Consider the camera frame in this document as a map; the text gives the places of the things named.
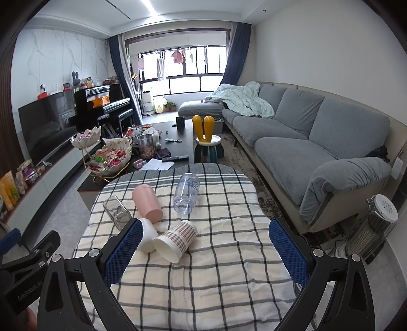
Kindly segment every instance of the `pink tumbler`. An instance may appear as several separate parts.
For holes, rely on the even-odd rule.
[[[150,185],[137,186],[131,196],[142,218],[149,219],[153,224],[162,219],[163,212],[154,189]]]

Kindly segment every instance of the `window frame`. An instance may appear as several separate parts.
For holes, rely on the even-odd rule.
[[[169,49],[159,49],[156,51],[149,51],[149,52],[144,52],[138,54],[138,58],[142,59],[144,55],[148,54],[154,54],[154,53],[159,53],[160,54],[160,59],[164,59],[164,54],[167,51],[176,51],[180,49],[188,49],[188,48],[203,48],[205,50],[205,73],[196,73],[196,74],[187,74],[186,73],[186,63],[185,61],[182,63],[182,75],[177,75],[177,76],[168,76],[166,77],[168,80],[168,88],[169,88],[169,94],[160,94],[156,95],[156,97],[163,96],[163,95],[173,95],[173,94],[184,94],[184,93],[200,93],[200,92],[209,92],[209,91],[202,91],[202,77],[210,77],[210,76],[223,76],[225,73],[220,73],[221,71],[221,63],[220,63],[220,51],[218,50],[219,53],[219,73],[208,73],[208,47],[226,47],[224,45],[194,45],[194,46],[184,46],[184,47],[178,47],[178,48],[169,48]],[[196,67],[197,67],[197,72],[198,72],[198,60],[196,59]],[[140,80],[140,91],[141,94],[143,93],[143,84],[144,83],[150,83],[150,82],[157,82],[158,78],[151,78],[151,79],[145,79],[144,78],[144,71],[139,70],[139,77],[142,78]],[[181,92],[181,93],[171,93],[171,79],[177,79],[177,78],[184,78],[184,77],[199,77],[199,91],[198,92]]]

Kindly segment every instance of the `checkered tablecloth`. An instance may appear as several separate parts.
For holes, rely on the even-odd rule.
[[[182,219],[172,200],[185,172],[201,180],[197,204],[188,217],[197,237],[178,264],[157,252],[136,251],[112,292],[139,330],[274,330],[295,301],[294,285],[269,239],[270,220],[259,207],[253,184],[230,167],[205,163],[140,171],[107,185],[74,257],[101,248],[118,234],[103,211],[102,202],[110,196],[116,195],[140,217],[131,193],[143,183],[154,188],[164,212],[155,224],[158,233],[178,224]],[[82,283],[80,290],[95,328],[103,330]]]

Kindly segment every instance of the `ceiling light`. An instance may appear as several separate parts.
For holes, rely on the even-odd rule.
[[[141,2],[147,7],[151,16],[157,16],[157,12],[154,10],[153,6],[150,3],[150,0],[141,0]]]

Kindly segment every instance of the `piano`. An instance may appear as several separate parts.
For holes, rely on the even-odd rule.
[[[93,101],[109,96],[110,102],[94,106]],[[130,99],[123,98],[120,84],[97,86],[79,90],[74,94],[76,104],[76,126],[78,132],[98,126],[98,118],[103,115],[123,112],[130,109]]]

